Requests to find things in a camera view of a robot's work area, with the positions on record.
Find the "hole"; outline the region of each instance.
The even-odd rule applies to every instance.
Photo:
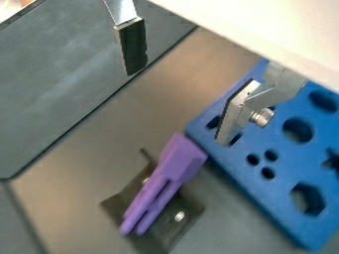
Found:
[[[233,147],[233,146],[238,143],[238,141],[241,140],[242,137],[243,137],[243,133],[241,132],[241,133],[235,136],[235,138],[230,141],[229,146]]]
[[[297,143],[306,143],[313,139],[311,126],[298,118],[289,119],[283,123],[282,130],[286,137]]]
[[[274,173],[273,169],[270,169],[270,168],[263,168],[261,173],[262,173],[263,177],[269,180],[274,179],[274,177],[275,177],[275,173]]]
[[[277,152],[273,151],[273,150],[267,150],[267,151],[265,152],[265,156],[266,156],[266,158],[267,158],[270,161],[273,161],[273,162],[275,162],[275,161],[278,160],[278,154],[277,154]]]
[[[213,130],[213,129],[218,128],[219,122],[221,122],[221,118],[222,118],[222,116],[218,115],[218,116],[210,121],[210,123],[207,124],[207,128],[209,128],[209,129]]]
[[[251,165],[257,166],[259,164],[259,157],[257,155],[250,154],[247,159]]]
[[[322,110],[334,113],[338,110],[338,105],[335,100],[330,97],[329,94],[325,94],[319,91],[314,91],[309,95],[311,102]]]
[[[339,156],[331,157],[329,160],[326,160],[322,164],[325,168],[334,169],[339,173]]]
[[[322,163],[322,167],[327,170],[335,170],[339,174],[339,155],[331,148],[327,149],[329,159]]]
[[[326,208],[325,199],[318,188],[298,184],[290,192],[295,208],[305,214],[318,216]]]

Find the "silver metal plate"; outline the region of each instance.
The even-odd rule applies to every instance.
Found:
[[[132,0],[103,0],[115,26],[138,17]]]

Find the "gray table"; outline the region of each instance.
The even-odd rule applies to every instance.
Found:
[[[173,133],[259,61],[199,29],[115,94],[11,183],[50,253],[135,253],[98,204],[120,191]],[[173,253],[307,253],[279,233],[229,179],[205,166],[190,189],[203,217]],[[339,234],[322,250],[337,253]]]

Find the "metal piece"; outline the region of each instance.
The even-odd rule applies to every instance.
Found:
[[[132,0],[102,0],[115,26],[138,18]]]
[[[146,185],[147,181],[148,181],[150,178],[146,178],[144,181],[143,181],[143,185]]]
[[[156,170],[128,207],[122,234],[143,234],[183,184],[193,180],[207,154],[182,134],[175,133],[160,154]]]
[[[269,123],[274,112],[273,105],[291,99],[302,89],[307,79],[293,70],[270,62],[263,73],[265,83],[250,80],[230,97],[221,120],[217,141],[227,146],[238,128],[249,122],[261,128]]]
[[[147,44],[144,20],[135,18],[127,23],[114,27],[114,34],[120,45],[124,70],[134,75],[147,66]]]
[[[263,110],[254,112],[250,122],[255,123],[257,126],[263,128],[267,125],[273,115],[274,112],[269,108],[265,108]]]
[[[146,159],[148,160],[148,164],[131,183],[119,194],[104,200],[100,204],[118,227],[123,222],[123,214],[143,188],[144,179],[152,175],[156,168],[156,162],[152,159],[150,160],[148,157],[146,157]],[[203,214],[203,211],[205,207],[191,197],[189,192],[181,189],[164,207],[146,234],[128,234],[127,239],[134,245],[138,253],[170,253]]]
[[[175,215],[175,221],[181,222],[185,217],[186,217],[185,211],[179,211],[178,214]]]
[[[115,39],[127,75],[147,66],[144,20],[138,17],[132,0],[102,0],[114,24]]]

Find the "hexagonal hole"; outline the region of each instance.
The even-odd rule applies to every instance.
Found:
[[[295,208],[305,214],[318,216],[326,208],[322,193],[317,187],[298,184],[290,192]]]

